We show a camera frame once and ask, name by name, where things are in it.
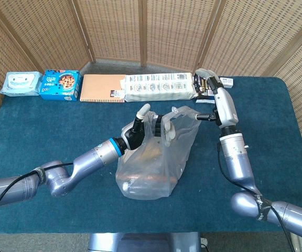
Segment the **blue ring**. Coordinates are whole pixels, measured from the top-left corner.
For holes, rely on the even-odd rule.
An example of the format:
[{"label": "blue ring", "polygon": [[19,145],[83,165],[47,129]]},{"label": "blue ring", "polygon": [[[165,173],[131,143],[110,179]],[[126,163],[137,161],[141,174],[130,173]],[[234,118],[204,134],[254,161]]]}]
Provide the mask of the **blue ring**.
[{"label": "blue ring", "polygon": [[116,152],[118,153],[118,156],[122,156],[120,148],[117,146],[116,142],[114,141],[114,139],[110,138],[109,141],[113,144]]}]

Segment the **notebook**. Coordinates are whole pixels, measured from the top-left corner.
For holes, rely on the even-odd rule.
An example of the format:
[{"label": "notebook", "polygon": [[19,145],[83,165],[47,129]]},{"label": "notebook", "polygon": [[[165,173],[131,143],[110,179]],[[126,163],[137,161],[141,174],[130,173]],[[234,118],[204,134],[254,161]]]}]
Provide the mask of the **notebook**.
[{"label": "notebook", "polygon": [[124,102],[121,99],[120,81],[125,75],[84,75],[80,101],[86,102]]}]

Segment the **floor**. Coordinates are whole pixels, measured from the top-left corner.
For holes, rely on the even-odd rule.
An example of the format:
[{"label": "floor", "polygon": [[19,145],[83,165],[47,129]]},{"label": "floor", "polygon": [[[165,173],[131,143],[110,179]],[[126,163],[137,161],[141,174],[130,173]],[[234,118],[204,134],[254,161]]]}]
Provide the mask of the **floor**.
[{"label": "floor", "polygon": [[[86,74],[151,74],[178,72],[156,66],[142,68],[139,63],[98,60],[87,64],[82,70]],[[206,233],[209,252],[216,251],[288,251],[282,232],[277,233]],[[88,234],[0,234],[1,251],[64,251],[79,252],[87,249]]]}]

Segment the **robotic hand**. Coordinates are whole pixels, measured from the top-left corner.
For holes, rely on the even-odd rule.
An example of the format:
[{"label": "robotic hand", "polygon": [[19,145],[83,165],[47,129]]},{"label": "robotic hand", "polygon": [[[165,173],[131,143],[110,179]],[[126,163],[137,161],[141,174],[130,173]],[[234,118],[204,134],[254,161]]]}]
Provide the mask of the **robotic hand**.
[{"label": "robotic hand", "polygon": [[202,68],[198,69],[196,74],[207,80],[214,93],[216,105],[212,114],[198,114],[196,118],[215,121],[221,129],[220,143],[229,171],[227,178],[243,190],[233,195],[231,199],[233,210],[239,215],[277,225],[280,217],[288,231],[302,236],[302,208],[281,201],[270,202],[262,197],[255,185],[246,151],[247,145],[244,144],[242,133],[236,129],[239,120],[235,106],[219,77],[213,71]]},{"label": "robotic hand", "polygon": [[[110,138],[74,159],[72,175],[69,175],[64,166],[59,166],[62,164],[61,161],[46,163],[35,169],[37,173],[14,184],[2,198],[0,205],[33,198],[41,184],[49,187],[52,196],[65,196],[85,177],[117,160],[126,149],[134,150],[141,145],[144,139],[143,118],[149,110],[150,105],[145,104],[137,113],[135,120],[122,129],[121,137]],[[57,167],[44,170],[53,165]],[[0,195],[18,177],[0,179]]]}]

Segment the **teal felt surface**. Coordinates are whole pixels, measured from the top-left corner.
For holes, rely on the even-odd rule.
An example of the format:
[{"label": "teal felt surface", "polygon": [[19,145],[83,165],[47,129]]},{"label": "teal felt surface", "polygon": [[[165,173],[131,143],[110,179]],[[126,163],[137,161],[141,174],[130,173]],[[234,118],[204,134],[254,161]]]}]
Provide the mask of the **teal felt surface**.
[{"label": "teal felt surface", "polygon": [[[266,198],[302,207],[302,139],[285,83],[278,78],[234,77],[228,89],[238,128],[250,146],[255,181]],[[142,102],[87,103],[5,97],[0,111],[0,178],[27,173],[52,160],[72,161],[121,134]],[[172,106],[202,113],[212,104],[150,102],[165,114]],[[117,162],[54,198],[45,186],[31,201],[0,207],[0,233],[272,231],[277,226],[235,214],[239,189],[217,164],[220,130],[202,122],[185,171],[172,195],[155,201],[124,197],[115,182]]]}]

